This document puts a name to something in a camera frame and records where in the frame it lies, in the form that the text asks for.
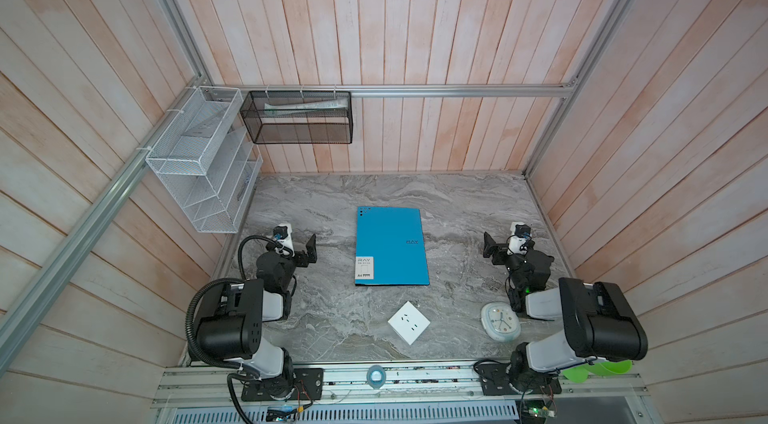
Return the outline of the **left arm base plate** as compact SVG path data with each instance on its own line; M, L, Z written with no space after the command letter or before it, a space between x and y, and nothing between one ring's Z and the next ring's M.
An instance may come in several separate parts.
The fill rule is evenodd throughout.
M245 384L241 398L245 402L301 400L314 402L322 396L323 368L299 367L292 374Z

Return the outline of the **blue folder black inside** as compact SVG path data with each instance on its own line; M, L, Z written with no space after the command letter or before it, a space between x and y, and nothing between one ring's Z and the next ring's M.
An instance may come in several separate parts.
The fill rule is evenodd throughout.
M428 286L420 210L358 207L354 274L357 286Z

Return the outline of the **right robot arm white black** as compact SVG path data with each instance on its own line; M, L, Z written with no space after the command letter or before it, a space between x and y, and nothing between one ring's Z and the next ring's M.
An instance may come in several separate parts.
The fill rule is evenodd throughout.
M647 355L647 334L618 285L563 277L555 288L547 287L554 258L535 249L528 225L513 224L512 235L502 243L484 233L482 255L507 271L507 301L481 310L489 337L498 342L518 338L520 315L563 326L549 337L515 348L505 367L513 390L524 394L554 389L565 370L598 361L638 361Z

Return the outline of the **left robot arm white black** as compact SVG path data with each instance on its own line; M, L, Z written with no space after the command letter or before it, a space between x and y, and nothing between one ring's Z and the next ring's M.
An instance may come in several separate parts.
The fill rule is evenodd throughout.
M245 389L273 400L298 394L289 352L263 336L263 324L287 319L297 288L295 272L317 262L316 236L295 244L287 225L270 237L250 235L236 253L239 275L213 280L191 299L185 315L188 354L193 361L230 369Z

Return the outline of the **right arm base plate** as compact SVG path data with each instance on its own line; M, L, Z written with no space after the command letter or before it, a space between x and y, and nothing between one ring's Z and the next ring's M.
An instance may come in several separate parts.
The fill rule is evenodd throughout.
M542 374L527 368L516 370L512 364L495 360L477 361L472 368L479 378L484 396L562 393L558 376L554 374Z

